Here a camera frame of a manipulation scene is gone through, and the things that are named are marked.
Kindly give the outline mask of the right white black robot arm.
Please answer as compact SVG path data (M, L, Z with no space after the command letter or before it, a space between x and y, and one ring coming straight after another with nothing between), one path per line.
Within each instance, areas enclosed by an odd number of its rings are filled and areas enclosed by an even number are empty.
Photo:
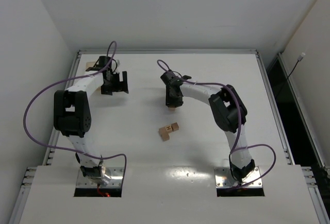
M214 121L227 137L232 176L236 181L242 182L255 166L245 137L247 109L233 86L196 83L191 82L190 78L189 76L180 78L172 71L160 76L166 86L166 106L181 107L184 97L209 105Z

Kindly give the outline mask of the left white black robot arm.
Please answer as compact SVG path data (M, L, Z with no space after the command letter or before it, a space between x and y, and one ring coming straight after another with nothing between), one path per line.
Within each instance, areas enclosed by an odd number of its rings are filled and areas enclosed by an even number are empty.
M119 72L119 60L100 56L71 87L54 94L54 127L66 136L75 149L82 175L96 184L107 184L110 172L88 132L92 125L91 95L128 93L127 72Z

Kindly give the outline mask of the transparent orange plastic container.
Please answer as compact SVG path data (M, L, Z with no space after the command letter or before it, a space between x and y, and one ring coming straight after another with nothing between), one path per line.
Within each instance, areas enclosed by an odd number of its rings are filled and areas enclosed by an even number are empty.
M86 63L86 71L88 71L89 68L94 67L95 62L87 62Z

